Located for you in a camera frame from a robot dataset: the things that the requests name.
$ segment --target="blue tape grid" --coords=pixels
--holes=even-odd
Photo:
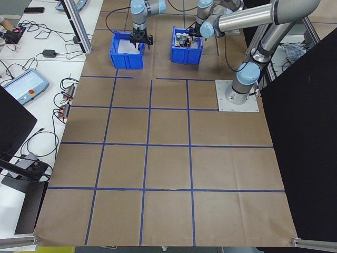
[[[189,96],[189,80],[188,79],[178,79],[178,80],[184,80],[186,82],[186,94],[187,94],[187,108],[152,108],[152,90],[153,90],[153,81],[151,81],[150,85],[150,101],[148,104],[148,107],[145,108],[132,108],[132,107],[117,107],[112,106],[114,94],[115,94],[115,88],[116,88],[116,82],[117,82],[117,76],[112,77],[105,77],[105,78],[113,78],[114,84],[113,84],[113,93],[110,101],[109,106],[73,106],[78,108],[108,108],[108,119],[106,124],[106,129],[104,133],[104,140],[103,142],[61,142],[62,144],[85,144],[85,145],[102,145],[102,151],[100,156],[100,162],[98,165],[98,171],[96,176],[96,183],[95,187],[48,187],[49,189],[67,189],[67,190],[93,190],[93,200],[91,205],[91,212],[90,212],[90,218],[88,221],[88,227],[87,227],[87,234],[85,239],[85,245],[88,243],[88,238],[90,234],[90,228],[91,228],[91,222],[92,222],[92,216],[95,206],[95,199],[96,199],[96,193],[97,190],[101,191],[141,191],[142,192],[142,211],[141,211],[141,221],[140,221],[140,237],[139,237],[139,245],[142,245],[142,239],[143,239],[143,223],[144,223],[144,214],[145,214],[145,195],[147,191],[172,191],[172,192],[190,192],[191,193],[191,212],[192,212],[192,233],[193,233],[193,246],[196,246],[196,235],[195,235],[195,215],[194,215],[194,193],[195,192],[269,192],[269,193],[285,193],[284,190],[235,190],[235,189],[194,189],[193,187],[193,168],[192,168],[192,148],[257,148],[257,149],[273,149],[273,147],[265,146],[265,147],[257,147],[257,146],[231,146],[231,145],[192,145],[191,141],[191,119],[190,119],[190,112],[191,111],[217,111],[217,109],[191,109],[190,108],[190,96]],[[162,79],[157,78],[160,80],[175,80],[175,79]],[[212,80],[193,80],[193,81],[212,81]],[[112,109],[142,109],[142,110],[148,110],[148,124],[147,124],[147,138],[146,143],[108,143],[106,142],[107,132],[108,132],[108,126],[110,122],[111,115],[113,113]],[[168,145],[168,144],[150,144],[150,128],[151,128],[151,111],[152,110],[185,110],[187,111],[187,119],[188,119],[188,135],[189,135],[189,143],[188,145]],[[100,177],[100,171],[101,171],[101,165],[103,161],[103,154],[104,149],[106,145],[130,145],[130,146],[143,146],[146,147],[145,151],[145,163],[144,163],[144,176],[143,176],[143,188],[107,188],[107,187],[98,187],[98,181]],[[157,188],[147,188],[146,187],[146,170],[147,170],[147,159],[148,159],[148,148],[149,147],[186,147],[189,148],[189,160],[190,160],[190,181],[191,181],[191,188],[190,189],[157,189]]]

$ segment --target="metal mounting plate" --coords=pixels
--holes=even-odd
[[[217,104],[219,112],[259,112],[256,96],[251,95],[247,102],[241,105],[232,104],[225,97],[225,90],[232,84],[232,80],[215,80]]]

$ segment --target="black panel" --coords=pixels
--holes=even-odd
[[[1,153],[15,154],[28,137],[37,119],[0,86],[0,159],[12,157]]]
[[[307,240],[337,241],[336,44],[334,30],[262,92],[294,223]]]
[[[15,234],[33,233],[48,183],[32,183],[27,188]]]

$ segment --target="grid square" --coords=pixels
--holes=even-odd
[[[61,144],[49,186],[95,187],[102,145]]]
[[[97,191],[88,245],[138,246],[141,212],[141,191]]]
[[[267,121],[260,113],[191,111],[191,141],[195,145],[272,147]]]
[[[150,143],[187,145],[189,143],[187,111],[152,110]]]
[[[191,206],[190,192],[146,192],[142,246],[192,246]]]
[[[196,245],[247,245],[238,193],[195,192],[194,214]]]
[[[297,238],[285,193],[239,193],[247,245],[290,247]]]
[[[192,148],[195,189],[284,190],[273,149]]]
[[[84,245],[93,194],[93,190],[48,189],[34,231],[39,245]]]
[[[103,142],[108,113],[104,108],[71,108],[62,141]]]
[[[181,80],[155,80],[152,86],[151,107],[187,108],[186,82]]]
[[[82,77],[73,105],[110,106],[115,79]]]
[[[192,167],[195,189],[238,189],[231,149],[192,148]]]
[[[237,186],[242,190],[284,190],[274,149],[233,149]]]
[[[117,79],[113,106],[147,108],[149,99],[149,80]]]
[[[190,189],[190,155],[188,148],[149,147],[146,187],[157,189]]]
[[[189,81],[191,109],[217,109],[214,81]]]
[[[145,147],[104,148],[99,187],[143,188]]]
[[[145,144],[148,110],[112,109],[107,142]]]

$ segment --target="desk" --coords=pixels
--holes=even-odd
[[[72,32],[69,21],[67,20],[64,13],[59,13],[55,10],[55,3],[47,3],[43,1],[33,0],[30,7],[34,6],[44,6],[44,14],[24,14],[21,22],[23,20],[35,20],[37,23],[47,24],[50,28],[54,28],[58,31]],[[89,1],[88,4],[81,11],[81,16],[85,17],[84,25],[88,33],[93,33],[98,14],[102,5],[102,0]],[[50,43],[54,44],[54,49],[58,51],[63,50],[64,43],[62,40],[54,35],[47,40],[38,41],[33,37],[37,34],[25,33],[25,35],[20,40],[18,47],[20,48],[17,52],[13,52],[8,48],[4,49],[0,53],[0,59],[8,66],[12,63],[18,63],[23,65],[26,60],[34,57],[37,53],[40,53],[43,49],[49,48]],[[79,79],[81,76],[81,71],[84,65],[85,56],[76,57],[72,60],[66,60],[63,57],[57,57],[55,59],[43,59],[43,57],[38,57],[38,67],[37,70],[47,78],[50,82],[48,89],[37,96],[33,101],[25,104],[25,107],[32,113],[37,119],[37,124],[32,130],[32,133],[36,132],[40,128],[45,128],[47,131],[53,131],[52,127],[52,110],[54,108],[53,97],[60,90],[60,80],[65,77],[73,77]],[[4,78],[0,81],[7,79],[5,75],[5,68],[0,66],[0,75]],[[14,76],[20,75],[23,70],[19,66],[11,67],[11,72]],[[55,130],[59,138],[62,138],[64,125],[55,120]],[[43,136],[34,138],[32,142],[32,151],[36,154],[46,153],[48,150],[54,148],[54,137]],[[54,154],[49,155],[41,159],[47,162],[51,166],[54,165]],[[15,191],[7,186],[0,184],[0,238],[11,238],[16,237],[14,235],[15,227],[18,221],[18,217],[21,211],[21,206],[24,201],[24,194]]]
[[[96,26],[96,22],[99,15],[99,10],[102,6],[103,0],[88,1],[87,5],[80,11],[81,19],[87,34],[93,34]],[[57,30],[65,33],[74,33],[73,29],[67,19],[64,12],[59,12],[55,9],[58,2],[48,3],[39,0],[33,0],[30,7],[45,7],[45,12],[42,14],[24,14],[20,20],[22,21],[34,21],[37,24],[45,24],[47,27],[53,30]],[[16,51],[12,51],[6,46],[0,53],[0,59],[13,59],[13,60],[28,60],[31,57],[41,53],[44,49],[53,49],[57,53],[66,53],[65,44],[71,42],[64,42],[57,34],[52,33],[46,40],[37,40],[34,37],[40,32],[40,28],[35,32],[25,32],[22,36]],[[66,40],[71,40],[74,34],[62,34]],[[67,46],[69,52],[81,50],[79,45]],[[65,59],[65,55],[59,55],[56,58],[44,58],[42,55],[38,56],[38,60],[48,61],[68,61]],[[72,61],[85,61],[85,55],[77,56]]]

